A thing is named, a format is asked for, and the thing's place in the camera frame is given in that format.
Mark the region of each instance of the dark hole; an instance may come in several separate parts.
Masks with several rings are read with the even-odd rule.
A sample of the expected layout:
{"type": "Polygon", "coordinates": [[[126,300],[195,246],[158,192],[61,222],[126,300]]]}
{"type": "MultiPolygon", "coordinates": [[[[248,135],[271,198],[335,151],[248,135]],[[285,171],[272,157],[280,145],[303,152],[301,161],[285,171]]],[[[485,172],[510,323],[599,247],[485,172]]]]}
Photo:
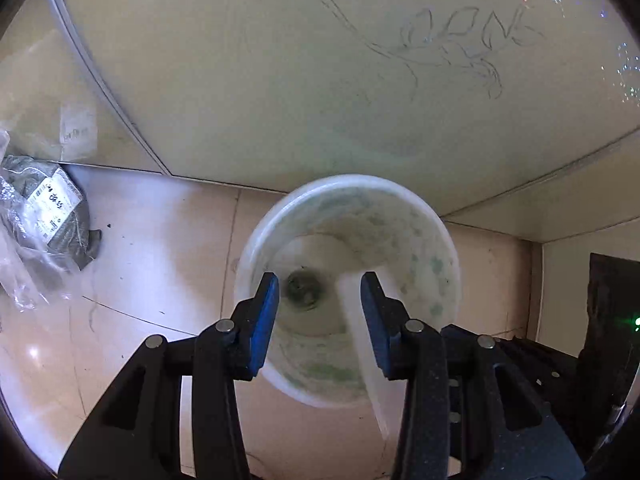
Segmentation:
{"type": "Polygon", "coordinates": [[[145,382],[145,369],[137,368],[129,381],[120,390],[116,399],[104,413],[103,423],[107,426],[131,431],[136,427],[138,405],[142,393],[142,384],[145,382]]]}
{"type": "Polygon", "coordinates": [[[542,423],[542,416],[536,407],[527,399],[504,367],[495,368],[495,378],[498,381],[507,430],[519,431],[542,423]]]}

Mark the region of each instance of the barcode label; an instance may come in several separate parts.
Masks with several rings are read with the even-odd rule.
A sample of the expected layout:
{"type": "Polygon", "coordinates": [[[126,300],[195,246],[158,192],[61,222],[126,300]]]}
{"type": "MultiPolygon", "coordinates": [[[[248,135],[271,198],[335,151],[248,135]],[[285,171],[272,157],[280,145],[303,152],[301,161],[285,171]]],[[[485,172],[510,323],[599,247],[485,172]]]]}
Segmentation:
{"type": "Polygon", "coordinates": [[[45,242],[56,235],[81,200],[82,193],[60,168],[31,193],[27,203],[34,208],[36,228],[45,242]]]}

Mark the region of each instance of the clear plastic bag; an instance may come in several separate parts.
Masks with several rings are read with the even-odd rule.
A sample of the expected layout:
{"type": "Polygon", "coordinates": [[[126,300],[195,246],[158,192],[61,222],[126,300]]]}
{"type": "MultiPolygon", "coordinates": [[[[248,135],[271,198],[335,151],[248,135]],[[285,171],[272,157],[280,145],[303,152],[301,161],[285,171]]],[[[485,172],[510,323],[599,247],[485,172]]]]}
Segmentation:
{"type": "MultiPolygon", "coordinates": [[[[0,130],[0,158],[8,143],[0,130]]],[[[51,251],[43,240],[40,216],[0,174],[0,284],[20,310],[69,300],[80,272],[71,256],[51,251]]]]}

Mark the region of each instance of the plastic bag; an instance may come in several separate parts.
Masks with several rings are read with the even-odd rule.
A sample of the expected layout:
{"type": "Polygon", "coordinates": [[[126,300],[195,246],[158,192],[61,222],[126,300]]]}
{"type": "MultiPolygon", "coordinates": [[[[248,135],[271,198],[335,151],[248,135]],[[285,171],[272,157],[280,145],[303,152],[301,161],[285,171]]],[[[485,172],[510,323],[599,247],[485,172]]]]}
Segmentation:
{"type": "MultiPolygon", "coordinates": [[[[0,130],[0,155],[4,155],[8,142],[8,134],[0,130]]],[[[24,171],[18,172],[23,182],[24,173],[24,171]]],[[[79,230],[78,236],[73,238],[68,228],[61,230],[62,226],[56,226],[57,229],[53,232],[52,225],[43,226],[43,222],[53,222],[53,220],[48,209],[49,205],[34,200],[39,190],[34,189],[25,197],[20,193],[20,186],[17,189],[12,185],[12,180],[15,178],[9,177],[8,171],[2,168],[0,172],[0,221],[2,223],[0,226],[0,284],[21,310],[49,304],[59,299],[68,300],[73,296],[75,275],[79,273],[80,266],[84,267],[93,259],[97,244],[94,243],[94,252],[88,253],[88,243],[82,247],[82,236],[79,230]],[[60,243],[60,238],[57,244],[52,244],[58,233],[62,233],[62,238],[66,237],[66,245],[60,243]]],[[[53,183],[54,179],[45,172],[42,175],[41,184],[47,187],[47,184],[53,183]]],[[[68,216],[73,216],[82,201],[86,208],[86,225],[88,225],[88,207],[82,195],[78,197],[76,204],[74,200],[69,202],[68,199],[58,202],[62,204],[60,206],[62,210],[71,208],[73,214],[68,216]]],[[[72,221],[72,226],[77,228],[77,218],[75,222],[73,224],[72,221]]],[[[89,239],[88,230],[84,239],[87,241],[89,239]]]]}

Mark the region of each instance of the white bucket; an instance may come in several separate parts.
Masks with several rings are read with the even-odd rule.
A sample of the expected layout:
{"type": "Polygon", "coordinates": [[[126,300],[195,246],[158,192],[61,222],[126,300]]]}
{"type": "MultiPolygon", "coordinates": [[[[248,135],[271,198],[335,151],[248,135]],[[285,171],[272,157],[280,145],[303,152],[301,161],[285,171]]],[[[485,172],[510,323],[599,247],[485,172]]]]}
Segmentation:
{"type": "Polygon", "coordinates": [[[396,291],[389,294],[383,282],[385,292],[397,295],[411,317],[437,330],[455,320],[461,283],[453,242],[436,213],[404,187],[373,176],[332,176],[300,187],[267,213],[240,257],[234,303],[255,294],[264,272],[278,276],[280,306],[262,369],[274,386],[322,408],[367,400],[335,282],[381,267],[396,291]],[[318,294],[299,303],[289,288],[299,283],[292,272],[315,276],[318,294]]]}

